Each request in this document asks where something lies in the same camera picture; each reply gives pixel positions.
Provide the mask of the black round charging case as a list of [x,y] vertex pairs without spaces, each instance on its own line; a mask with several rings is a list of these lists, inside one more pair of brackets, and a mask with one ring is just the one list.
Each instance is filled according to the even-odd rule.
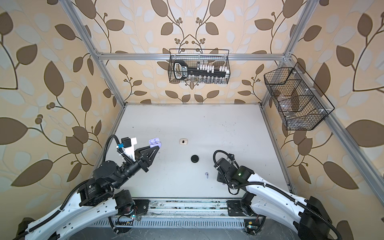
[[191,162],[192,163],[197,163],[198,161],[199,161],[199,156],[197,156],[197,155],[192,155],[191,156]]

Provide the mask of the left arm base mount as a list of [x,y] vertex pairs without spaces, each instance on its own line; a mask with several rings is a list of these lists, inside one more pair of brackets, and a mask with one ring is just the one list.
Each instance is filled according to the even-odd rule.
[[117,216],[108,217],[109,225],[116,235],[129,232],[134,223],[140,221],[141,217],[147,214],[150,200],[136,199],[134,202],[134,204],[120,209]]

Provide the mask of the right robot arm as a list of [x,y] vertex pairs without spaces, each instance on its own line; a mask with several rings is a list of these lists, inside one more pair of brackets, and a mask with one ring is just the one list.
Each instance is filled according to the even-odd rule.
[[290,228],[301,240],[329,240],[330,232],[338,240],[343,238],[317,198],[305,199],[269,183],[253,170],[239,166],[235,156],[225,151],[216,150],[213,162],[218,182],[226,184],[230,194],[245,192],[240,201],[244,215],[270,218]]

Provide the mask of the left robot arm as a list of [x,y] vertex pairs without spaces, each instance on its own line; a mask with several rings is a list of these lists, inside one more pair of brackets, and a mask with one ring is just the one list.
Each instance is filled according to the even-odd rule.
[[154,162],[162,143],[151,139],[149,145],[135,149],[135,138],[107,139],[101,164],[90,179],[74,187],[64,202],[46,216],[34,220],[24,218],[19,224],[16,239],[20,240],[67,240],[91,224],[116,215],[136,215],[138,207],[128,190],[115,193],[137,172],[147,172]]

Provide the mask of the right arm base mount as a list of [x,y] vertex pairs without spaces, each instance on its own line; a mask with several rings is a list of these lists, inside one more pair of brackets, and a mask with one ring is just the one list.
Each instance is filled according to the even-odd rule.
[[265,224],[266,216],[254,213],[251,206],[243,201],[228,200],[227,209],[230,217],[244,218],[244,232],[248,235],[256,236]]

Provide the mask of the cream earbud charging case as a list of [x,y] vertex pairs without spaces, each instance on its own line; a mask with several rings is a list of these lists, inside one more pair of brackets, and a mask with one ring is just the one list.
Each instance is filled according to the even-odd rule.
[[180,145],[187,145],[188,139],[180,139]]

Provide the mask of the purple round charging case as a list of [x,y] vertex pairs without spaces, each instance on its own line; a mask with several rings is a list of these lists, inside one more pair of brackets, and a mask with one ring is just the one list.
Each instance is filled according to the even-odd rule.
[[159,138],[150,139],[149,144],[151,148],[154,148],[154,147],[160,148],[162,146],[162,143]]

